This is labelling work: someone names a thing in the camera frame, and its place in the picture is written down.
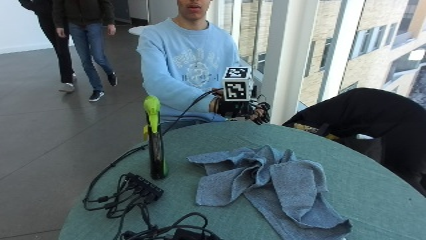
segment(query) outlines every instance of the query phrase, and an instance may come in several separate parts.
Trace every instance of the white wall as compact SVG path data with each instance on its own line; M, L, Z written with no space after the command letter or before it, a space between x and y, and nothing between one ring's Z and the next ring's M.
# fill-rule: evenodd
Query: white wall
M147 0L127 0L129 15L131 18L147 20L146 1Z
M17 0L0 0L0 54L51 48L37 16Z
M177 3L173 0L149 0L150 23L162 22L167 17L177 16Z

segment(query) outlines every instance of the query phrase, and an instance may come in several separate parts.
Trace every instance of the green bottle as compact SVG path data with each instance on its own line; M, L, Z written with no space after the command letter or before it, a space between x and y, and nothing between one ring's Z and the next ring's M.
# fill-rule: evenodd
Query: green bottle
M158 98L147 96L143 101L143 108L147 122L150 177L151 179L163 179L167 175L167 166L163 160Z

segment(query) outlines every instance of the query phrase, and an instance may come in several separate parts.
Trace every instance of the shoe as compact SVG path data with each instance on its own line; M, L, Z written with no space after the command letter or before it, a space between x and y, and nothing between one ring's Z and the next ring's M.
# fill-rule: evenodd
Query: shoe
M63 93L71 93L75 90L75 87L71 83L63 83L62 88L58 90Z
M95 102L103 95L102 91L93 91L89 102Z
M110 86L117 86L117 76L115 73L111 73L107 75L107 82L110 84Z

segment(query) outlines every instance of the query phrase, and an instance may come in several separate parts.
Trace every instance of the round table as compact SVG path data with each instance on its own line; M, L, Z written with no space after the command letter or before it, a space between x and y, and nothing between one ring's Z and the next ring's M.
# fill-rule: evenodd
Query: round table
M222 239L279 239L243 196L225 207L197 206L197 186L205 171L186 159L197 154L266 144L276 150L290 149L299 159L322 165L328 188L326 200L352 224L347 240L424 239L426 198L387 169L322 137L282 126L258 126L249 121L201 124L170 131L163 136L167 177L150 179L149 153L138 151L106 172L90 196L111 194L119 175L131 172L163 189L159 200L147 205L151 223L158 227L169 226L195 211L207 217L206 228ZM185 224L199 225L201 221L194 218ZM59 239L113 239L117 229L118 219L106 219L103 210L86 211L78 201L70 209ZM145 229L139 211L133 210L125 217L122 230Z

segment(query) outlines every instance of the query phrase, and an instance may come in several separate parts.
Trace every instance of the person bending over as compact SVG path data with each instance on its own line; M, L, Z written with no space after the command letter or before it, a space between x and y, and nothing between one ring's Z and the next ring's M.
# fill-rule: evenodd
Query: person bending over
M383 90L356 88L307 107L282 125L298 124L314 132L326 127L338 138L382 138L380 164L426 196L426 110L418 103Z

